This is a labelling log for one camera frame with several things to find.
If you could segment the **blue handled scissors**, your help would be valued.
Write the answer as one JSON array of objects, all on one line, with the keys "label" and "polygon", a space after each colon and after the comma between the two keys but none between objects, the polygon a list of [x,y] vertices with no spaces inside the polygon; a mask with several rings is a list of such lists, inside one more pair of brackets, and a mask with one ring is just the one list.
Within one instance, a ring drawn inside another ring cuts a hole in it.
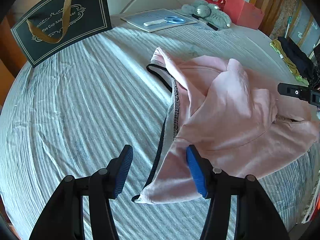
[{"label": "blue handled scissors", "polygon": [[182,23],[185,23],[185,19],[177,17],[177,16],[167,16],[164,19],[154,20],[154,21],[150,21],[150,22],[144,22],[143,25],[145,27],[150,27],[153,25],[164,24],[164,23],[182,24]]}]

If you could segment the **pink t-shirt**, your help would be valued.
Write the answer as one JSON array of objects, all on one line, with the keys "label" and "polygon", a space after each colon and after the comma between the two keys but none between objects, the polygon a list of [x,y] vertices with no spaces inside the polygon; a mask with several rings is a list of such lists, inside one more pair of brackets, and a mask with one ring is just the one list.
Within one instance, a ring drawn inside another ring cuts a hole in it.
[{"label": "pink t-shirt", "polygon": [[171,77],[172,94],[160,152],[133,200],[168,204],[199,197],[186,161],[199,154],[227,174],[264,178],[302,156],[319,138],[308,103],[282,96],[270,78],[236,59],[174,59],[156,48],[151,66]]}]

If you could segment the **dark green gift bag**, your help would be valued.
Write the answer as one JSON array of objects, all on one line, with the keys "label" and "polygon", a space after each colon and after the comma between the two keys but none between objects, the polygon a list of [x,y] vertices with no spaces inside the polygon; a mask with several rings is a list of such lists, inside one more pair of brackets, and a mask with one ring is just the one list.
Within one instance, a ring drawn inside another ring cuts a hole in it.
[{"label": "dark green gift bag", "polygon": [[41,0],[11,32],[36,67],[68,46],[111,28],[107,0]]}]

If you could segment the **red handbag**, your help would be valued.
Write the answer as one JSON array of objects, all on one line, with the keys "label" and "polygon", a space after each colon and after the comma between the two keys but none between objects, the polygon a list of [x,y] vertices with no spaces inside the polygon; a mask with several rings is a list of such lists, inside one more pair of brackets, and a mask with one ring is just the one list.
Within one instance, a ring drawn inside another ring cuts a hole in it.
[{"label": "red handbag", "polygon": [[215,9],[215,10],[224,10],[225,4],[226,4],[226,0],[204,0],[207,2],[208,7],[210,7],[210,9]]}]

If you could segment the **grey plush toy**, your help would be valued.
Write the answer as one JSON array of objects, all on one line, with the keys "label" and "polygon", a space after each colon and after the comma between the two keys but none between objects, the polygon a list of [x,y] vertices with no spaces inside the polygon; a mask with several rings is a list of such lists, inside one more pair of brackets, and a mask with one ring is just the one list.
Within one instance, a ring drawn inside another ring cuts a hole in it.
[{"label": "grey plush toy", "polygon": [[220,29],[231,27],[231,18],[221,11],[218,5],[208,3],[205,0],[196,0],[191,5],[184,4],[181,10],[184,14],[196,15]]}]

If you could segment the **blue clipboard folder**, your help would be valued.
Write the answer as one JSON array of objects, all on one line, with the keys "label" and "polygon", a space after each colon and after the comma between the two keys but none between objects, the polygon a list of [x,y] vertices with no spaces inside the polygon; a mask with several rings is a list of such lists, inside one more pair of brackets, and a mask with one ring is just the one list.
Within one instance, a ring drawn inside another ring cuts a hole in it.
[{"label": "blue clipboard folder", "polygon": [[120,19],[148,33],[198,23],[193,17],[189,18],[167,9],[139,12],[121,16]]}]

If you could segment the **red paper bag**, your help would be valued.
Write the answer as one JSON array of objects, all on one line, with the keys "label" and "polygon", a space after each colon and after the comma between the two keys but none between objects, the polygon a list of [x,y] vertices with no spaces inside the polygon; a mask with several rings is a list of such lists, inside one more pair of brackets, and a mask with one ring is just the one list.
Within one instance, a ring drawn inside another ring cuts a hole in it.
[{"label": "red paper bag", "polygon": [[226,0],[223,12],[235,25],[255,30],[259,28],[264,18],[261,9],[244,0]]}]

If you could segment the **black marker pen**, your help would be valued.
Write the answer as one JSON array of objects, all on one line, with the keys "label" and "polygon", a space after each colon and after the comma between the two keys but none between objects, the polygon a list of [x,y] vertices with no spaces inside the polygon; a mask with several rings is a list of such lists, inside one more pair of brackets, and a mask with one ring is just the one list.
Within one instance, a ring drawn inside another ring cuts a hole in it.
[{"label": "black marker pen", "polygon": [[197,15],[195,15],[195,14],[192,14],[191,16],[192,16],[193,18],[197,19],[198,21],[202,22],[203,24],[207,25],[208,27],[212,28],[213,30],[215,30],[215,31],[218,31],[218,30],[219,30],[218,27],[216,27],[216,26],[214,26],[213,24],[205,21],[205,20],[204,20],[203,18],[201,18],[201,17],[199,17],[199,16],[197,16]]}]

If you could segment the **blue striped bed sheet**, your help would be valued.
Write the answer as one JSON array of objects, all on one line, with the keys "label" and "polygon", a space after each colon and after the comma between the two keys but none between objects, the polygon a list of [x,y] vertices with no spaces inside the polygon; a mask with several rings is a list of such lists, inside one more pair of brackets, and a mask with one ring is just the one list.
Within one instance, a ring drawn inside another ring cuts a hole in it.
[{"label": "blue striped bed sheet", "polygon": [[236,59],[281,82],[295,78],[270,39],[203,23],[147,33],[111,18],[113,28],[77,42],[37,67],[25,64],[1,111],[1,198],[18,235],[28,239],[46,202],[68,174],[93,174],[133,147],[122,193],[111,202],[121,239],[199,239],[209,202],[140,205],[171,94],[146,70],[157,47],[187,61]]}]

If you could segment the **pile of dark clothes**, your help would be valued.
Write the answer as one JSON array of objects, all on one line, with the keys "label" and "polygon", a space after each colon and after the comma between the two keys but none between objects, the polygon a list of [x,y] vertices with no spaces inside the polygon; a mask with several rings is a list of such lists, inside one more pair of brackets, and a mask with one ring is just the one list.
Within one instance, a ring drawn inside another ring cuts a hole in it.
[{"label": "pile of dark clothes", "polygon": [[313,62],[300,50],[299,46],[297,46],[291,38],[287,39],[279,36],[277,40],[280,42],[287,57],[296,65],[300,75],[311,80],[313,75]]}]

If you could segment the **yellow green cloth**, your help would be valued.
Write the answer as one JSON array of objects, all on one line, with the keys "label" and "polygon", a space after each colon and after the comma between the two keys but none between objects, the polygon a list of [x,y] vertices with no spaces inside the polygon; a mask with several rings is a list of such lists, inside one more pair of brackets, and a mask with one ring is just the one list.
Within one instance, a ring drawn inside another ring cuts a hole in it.
[{"label": "yellow green cloth", "polygon": [[279,54],[280,58],[287,65],[288,69],[294,75],[295,79],[298,82],[301,82],[304,85],[308,86],[309,82],[307,81],[306,78],[300,75],[300,72],[298,71],[297,66],[287,57],[287,55],[285,54],[285,52],[281,47],[281,43],[277,39],[275,39],[270,42],[270,46]]}]

